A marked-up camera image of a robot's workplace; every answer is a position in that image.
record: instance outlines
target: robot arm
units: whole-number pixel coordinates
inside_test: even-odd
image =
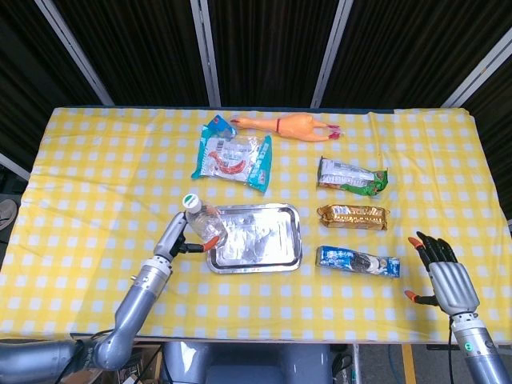
[[[450,327],[475,383],[510,383],[496,346],[475,312],[480,301],[466,268],[458,262],[447,242],[421,232],[417,234],[423,243],[416,238],[409,241],[429,273],[435,295],[418,296],[407,290],[406,296],[417,304],[439,306],[450,316]]]
[[[0,383],[54,382],[66,374],[87,368],[119,370],[130,358],[134,338],[172,274],[178,253],[204,252],[215,245],[185,244],[186,219],[177,214],[154,248],[154,256],[142,264],[134,284],[115,313],[115,327],[108,335],[85,341],[0,343]]]

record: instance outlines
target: orange rubber chicken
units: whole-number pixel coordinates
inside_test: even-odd
[[[317,122],[310,114],[289,114],[283,118],[234,118],[231,120],[238,128],[254,128],[277,132],[284,138],[298,138],[305,142],[322,142],[339,138],[339,126]],[[313,132],[313,128],[330,128],[329,135]]]

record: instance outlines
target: table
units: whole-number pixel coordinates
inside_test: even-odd
[[[512,340],[512,241],[474,124],[464,110],[318,114],[337,141],[273,136],[265,194],[215,178],[191,180],[202,124],[219,113],[277,112],[58,108],[42,139],[0,273],[0,333],[66,338],[111,328],[130,276],[152,255],[193,192],[216,205],[288,202],[300,214],[303,260],[289,273],[218,275],[205,256],[180,255],[140,334],[173,338],[316,342],[441,342],[448,319],[403,294],[431,293],[406,238],[422,230],[450,242],[482,301],[496,342]],[[261,132],[242,134],[262,135]],[[321,155],[377,170],[375,198],[316,187]],[[329,229],[327,203],[390,210],[388,231]],[[198,239],[189,231],[190,241]],[[320,245],[402,258],[388,279],[316,267]]]

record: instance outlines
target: gold biscuit package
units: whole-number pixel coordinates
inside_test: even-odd
[[[320,221],[329,228],[387,230],[386,210],[379,206],[330,204],[317,209]]]

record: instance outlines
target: plastic bottle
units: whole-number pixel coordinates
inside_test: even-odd
[[[199,235],[201,240],[208,242],[218,236],[216,246],[222,246],[227,239],[227,231],[215,206],[202,201],[196,194],[188,194],[183,198],[186,220]]]

